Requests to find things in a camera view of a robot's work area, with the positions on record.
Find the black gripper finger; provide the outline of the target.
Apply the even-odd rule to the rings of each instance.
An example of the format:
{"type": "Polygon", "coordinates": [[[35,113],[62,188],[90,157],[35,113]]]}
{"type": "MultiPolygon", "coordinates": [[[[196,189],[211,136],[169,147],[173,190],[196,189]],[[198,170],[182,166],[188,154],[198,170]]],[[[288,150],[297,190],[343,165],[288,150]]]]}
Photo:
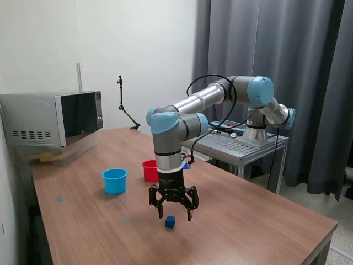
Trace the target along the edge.
{"type": "Polygon", "coordinates": [[[180,203],[187,210],[187,219],[191,221],[192,212],[199,207],[199,196],[195,186],[185,188],[180,197],[180,203]]]}
{"type": "Polygon", "coordinates": [[[159,187],[156,185],[150,186],[148,189],[148,200],[151,206],[157,208],[159,218],[162,218],[164,215],[163,202],[165,201],[165,197],[162,196],[160,199],[157,199],[156,194],[158,193],[158,189],[159,187]]]}

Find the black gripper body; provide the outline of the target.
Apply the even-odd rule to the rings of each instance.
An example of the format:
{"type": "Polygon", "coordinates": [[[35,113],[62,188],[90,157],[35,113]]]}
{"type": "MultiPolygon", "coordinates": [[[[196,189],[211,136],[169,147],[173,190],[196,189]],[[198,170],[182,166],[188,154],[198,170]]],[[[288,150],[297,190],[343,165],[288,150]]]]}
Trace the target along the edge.
{"type": "Polygon", "coordinates": [[[158,206],[164,201],[178,202],[185,205],[185,184],[183,169],[175,172],[162,173],[158,172],[159,188],[158,192],[161,195],[158,200],[158,206]]]}

